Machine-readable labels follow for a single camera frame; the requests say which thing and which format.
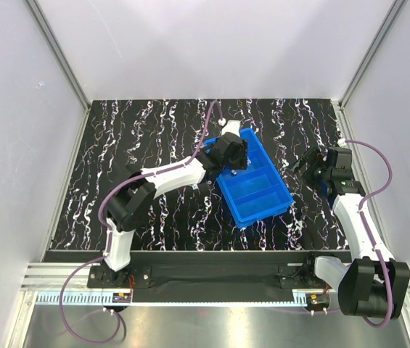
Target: black marble surface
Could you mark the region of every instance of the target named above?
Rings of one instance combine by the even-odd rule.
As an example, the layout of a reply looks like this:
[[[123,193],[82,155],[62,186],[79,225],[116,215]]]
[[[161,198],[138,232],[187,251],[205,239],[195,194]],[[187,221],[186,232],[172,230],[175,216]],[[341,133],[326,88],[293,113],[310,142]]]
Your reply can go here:
[[[157,167],[190,155],[202,131],[207,100],[94,101],[50,249],[104,249],[97,220],[113,166]],[[217,183],[167,193],[149,211],[132,249],[344,249],[327,201],[285,168],[308,146],[334,145],[340,132],[328,99],[224,99],[227,120],[243,121],[261,140],[295,203],[278,217],[238,229]],[[220,133],[214,115],[206,138]]]

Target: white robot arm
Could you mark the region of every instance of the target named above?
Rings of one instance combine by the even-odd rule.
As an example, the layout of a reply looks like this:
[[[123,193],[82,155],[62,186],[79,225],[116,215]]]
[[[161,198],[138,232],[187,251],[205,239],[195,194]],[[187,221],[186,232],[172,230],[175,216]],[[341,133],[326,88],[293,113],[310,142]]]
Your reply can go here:
[[[148,217],[153,199],[183,186],[215,180],[226,168],[247,168],[247,142],[240,138],[239,130],[240,121],[228,121],[221,131],[221,137],[214,144],[201,149],[192,161],[187,157],[180,162],[141,170],[127,166],[130,177],[154,174],[125,187],[107,204],[105,216],[110,228],[107,229],[104,261],[112,271],[118,272],[129,265],[135,229],[146,225],[145,218]]]
[[[396,262],[384,245],[367,209],[364,189],[353,177],[351,163],[350,149],[331,147],[326,155],[311,148],[289,168],[296,173],[307,165],[303,180],[328,199],[345,231],[353,260],[346,266],[336,257],[314,255],[305,261],[303,277],[312,283],[321,280],[335,289],[345,315],[386,318],[392,302],[390,318],[397,318],[410,271],[405,262]],[[387,290],[385,279],[390,280],[391,291]]]

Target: white wall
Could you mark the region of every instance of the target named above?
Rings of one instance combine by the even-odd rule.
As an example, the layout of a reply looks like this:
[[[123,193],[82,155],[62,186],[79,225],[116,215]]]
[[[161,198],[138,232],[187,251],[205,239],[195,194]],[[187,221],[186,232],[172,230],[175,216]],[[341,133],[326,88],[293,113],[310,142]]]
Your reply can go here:
[[[22,0],[0,1],[0,347],[38,260],[82,109]]]
[[[338,99],[393,0],[38,2],[90,99]]]
[[[394,169],[391,187],[377,197],[393,254],[410,266],[410,1],[346,107],[357,139],[379,147]],[[385,166],[362,151],[373,187]]]

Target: blue bin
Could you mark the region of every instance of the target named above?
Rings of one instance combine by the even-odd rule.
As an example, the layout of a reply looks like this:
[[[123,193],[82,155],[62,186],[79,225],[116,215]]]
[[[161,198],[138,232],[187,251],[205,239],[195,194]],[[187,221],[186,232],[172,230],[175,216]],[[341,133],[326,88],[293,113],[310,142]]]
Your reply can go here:
[[[255,132],[242,129],[240,137],[248,142],[248,168],[237,170],[236,175],[225,170],[217,181],[235,223],[244,228],[286,212],[293,198]],[[205,145],[214,142],[216,138],[205,141]]]

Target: purple cable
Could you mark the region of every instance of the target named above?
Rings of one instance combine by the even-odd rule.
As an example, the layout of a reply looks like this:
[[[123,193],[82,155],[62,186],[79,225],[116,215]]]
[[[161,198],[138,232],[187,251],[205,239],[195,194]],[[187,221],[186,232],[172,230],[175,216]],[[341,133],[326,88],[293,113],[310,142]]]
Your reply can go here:
[[[103,341],[92,341],[91,339],[85,339],[85,338],[83,338],[82,336],[79,336],[79,335],[73,330],[73,328],[71,328],[71,326],[69,325],[69,323],[68,323],[67,320],[66,320],[65,312],[64,312],[63,309],[62,309],[62,299],[63,299],[63,295],[64,295],[64,293],[65,293],[66,286],[69,284],[69,281],[72,279],[73,276],[75,276],[75,274],[76,274],[79,270],[81,270],[82,268],[84,268],[84,267],[86,267],[86,266],[88,266],[88,265],[90,265],[90,264],[92,264],[92,263],[101,262],[101,261],[103,261],[103,259],[104,259],[104,257],[103,257],[103,256],[100,256],[100,257],[98,257],[98,258],[96,258],[96,259],[93,259],[93,260],[91,260],[91,261],[88,261],[88,262],[84,263],[83,265],[77,267],[77,268],[69,275],[69,277],[67,277],[66,281],[63,283],[62,288],[61,288],[61,291],[60,291],[60,301],[59,301],[59,304],[58,304],[58,307],[59,307],[59,309],[60,309],[60,315],[61,315],[62,323],[63,323],[63,325],[66,327],[66,330],[69,331],[69,333],[70,333],[71,335],[73,335],[75,338],[81,340],[82,342],[85,342],[85,343],[88,343],[88,344],[95,344],[95,345],[106,344],[106,343],[108,343],[108,342],[111,342],[111,341],[116,337],[116,335],[117,335],[118,332],[119,332],[120,322],[121,322],[121,320],[122,320],[122,318],[120,317],[120,315],[119,315],[117,312],[113,312],[113,313],[116,315],[116,318],[118,319],[118,326],[116,327],[115,332],[114,332],[110,337],[108,337],[107,339],[105,339],[105,340],[103,340]]]
[[[370,194],[367,194],[360,202],[359,202],[359,215],[361,217],[361,221],[363,222],[364,228],[366,229],[367,235],[369,237],[369,240],[371,241],[372,245],[376,245],[376,239],[372,235],[371,228],[369,227],[369,224],[367,223],[366,216],[365,214],[361,211],[363,209],[364,203],[371,197],[375,196],[376,194],[379,194],[383,192],[392,182],[392,177],[393,177],[393,172],[392,172],[392,167],[390,163],[387,160],[387,157],[377,148],[373,147],[372,145],[369,145],[368,143],[364,143],[363,141],[358,141],[358,140],[346,140],[346,143],[352,143],[352,144],[359,144],[363,145],[365,147],[370,148],[371,150],[374,150],[381,158],[384,160],[385,165],[387,165],[388,169],[388,179],[387,182],[385,183],[384,186],[379,188],[378,190],[371,192]],[[380,267],[382,268],[382,272],[384,273],[384,279],[385,279],[385,289],[387,291],[387,313],[385,314],[385,318],[381,323],[375,324],[371,322],[368,318],[364,318],[364,320],[372,327],[375,328],[384,328],[389,322],[390,319],[392,318],[393,314],[393,297],[392,297],[392,286],[390,285],[390,276],[388,275],[388,269],[387,265],[385,264],[384,257],[382,256],[382,253],[380,250],[376,250],[377,258],[379,259],[380,262]]]
[[[198,151],[200,150],[200,148],[202,147],[203,144],[203,139],[205,138],[205,134],[208,131],[208,123],[210,122],[210,118],[211,118],[211,113],[213,112],[213,107],[217,105],[218,106],[218,111],[219,111],[219,119],[223,119],[223,115],[222,115],[222,109],[221,109],[221,105],[219,105],[219,102],[217,100],[213,100],[210,104],[210,107],[208,109],[208,113],[206,114],[206,119],[205,119],[205,125],[203,126],[203,132],[202,132],[202,136],[200,137],[200,142],[197,145],[197,148],[195,149],[193,155],[185,162],[185,165],[189,165],[191,161],[193,161],[193,159],[197,156]],[[114,195],[116,195],[121,189],[123,189],[124,187],[126,187],[127,185],[129,185],[130,183],[133,183],[134,181],[143,179],[143,178],[149,178],[150,176],[154,176],[154,175],[158,175],[158,174],[163,174],[163,173],[167,173],[170,172],[172,170],[176,170],[179,168],[182,168],[184,165],[180,164],[180,165],[174,165],[173,167],[170,168],[166,168],[166,169],[162,169],[162,170],[158,170],[155,173],[147,173],[147,174],[141,174],[138,176],[134,176],[133,178],[129,178],[126,181],[123,181],[122,183],[120,183],[119,185],[117,185],[102,201],[100,208],[98,209],[98,220],[105,225],[106,227],[110,227],[106,221],[106,217],[104,216],[104,209],[106,208],[106,204],[108,203],[108,201],[113,198]]]
[[[158,170],[156,173],[147,173],[147,174],[141,174],[141,175],[138,175],[138,176],[134,176],[133,178],[129,178],[129,179],[123,181],[122,183],[120,183],[119,185],[117,185],[117,186],[103,199],[102,203],[100,204],[100,208],[98,209],[98,220],[99,220],[103,225],[105,225],[105,226],[108,227],[108,228],[110,227],[110,226],[108,225],[108,222],[106,221],[106,217],[104,216],[104,209],[105,209],[105,207],[106,207],[108,201],[109,201],[114,195],[116,195],[122,188],[126,187],[126,186],[129,185],[130,183],[133,183],[134,181],[137,181],[137,180],[140,180],[140,179],[143,179],[143,178],[148,178],[148,177],[150,177],[150,176],[154,176],[154,175],[158,175],[158,174],[167,173],[167,172],[170,172],[170,171],[172,171],[172,170],[176,170],[176,169],[182,168],[182,167],[185,166],[185,165],[189,165],[189,164],[190,164],[190,162],[197,156],[198,151],[200,150],[200,148],[201,148],[201,146],[202,146],[202,144],[203,144],[203,139],[205,138],[205,134],[206,134],[206,132],[208,131],[208,123],[210,122],[211,114],[213,113],[213,107],[214,107],[215,105],[217,105],[217,107],[218,107],[218,111],[219,111],[219,115],[220,115],[219,120],[221,120],[221,119],[224,118],[223,115],[222,115],[221,105],[218,103],[217,100],[213,100],[213,101],[211,102],[210,107],[209,107],[209,109],[208,109],[208,112],[207,112],[207,114],[206,114],[205,124],[204,124],[204,126],[203,126],[203,132],[202,132],[202,135],[201,135],[201,137],[200,137],[200,141],[199,141],[199,143],[198,143],[198,145],[197,145],[197,148],[195,149],[193,155],[185,162],[185,164],[184,164],[184,165],[183,165],[183,164],[174,165],[173,167],[169,167],[169,168],[166,168],[166,169]],[[109,251],[111,250],[111,243],[112,243],[112,237],[111,237],[111,235],[109,235],[108,238],[109,238],[109,239],[108,239],[108,243],[107,243],[108,245],[107,245],[107,250],[106,250],[106,252],[109,252]],[[85,339],[85,338],[83,338],[82,336],[79,336],[79,335],[70,327],[69,323],[67,322],[66,317],[65,317],[65,313],[64,313],[64,311],[63,311],[62,297],[63,297],[63,294],[64,294],[64,292],[65,292],[66,286],[69,284],[69,282],[70,282],[70,280],[72,279],[72,277],[73,277],[79,270],[81,270],[82,268],[84,268],[84,267],[86,267],[86,266],[88,266],[88,265],[90,265],[90,264],[92,264],[92,263],[101,262],[101,261],[103,261],[103,259],[104,259],[104,256],[101,256],[101,257],[98,257],[98,258],[96,258],[96,259],[94,259],[94,260],[92,260],[92,261],[88,261],[88,262],[84,263],[82,266],[77,267],[77,268],[74,270],[74,272],[72,272],[72,273],[69,275],[69,277],[67,277],[66,281],[64,282],[64,284],[63,284],[63,286],[62,286],[62,288],[61,288],[61,292],[60,292],[59,309],[60,309],[61,319],[62,319],[62,322],[63,322],[64,326],[66,327],[66,330],[69,331],[69,333],[70,333],[71,335],[73,335],[75,338],[81,340],[82,342],[85,342],[85,343],[88,343],[88,344],[95,344],[95,345],[106,344],[106,343],[112,341],[112,340],[116,337],[116,335],[117,335],[118,332],[119,332],[119,328],[120,328],[120,324],[121,324],[121,321],[122,321],[122,317],[121,317],[118,313],[114,312],[115,315],[116,315],[116,318],[118,319],[118,326],[117,326],[117,328],[115,329],[115,332],[113,333],[113,335],[111,335],[111,337],[109,337],[108,339],[105,339],[104,341],[92,341],[92,340],[90,340],[90,339]]]

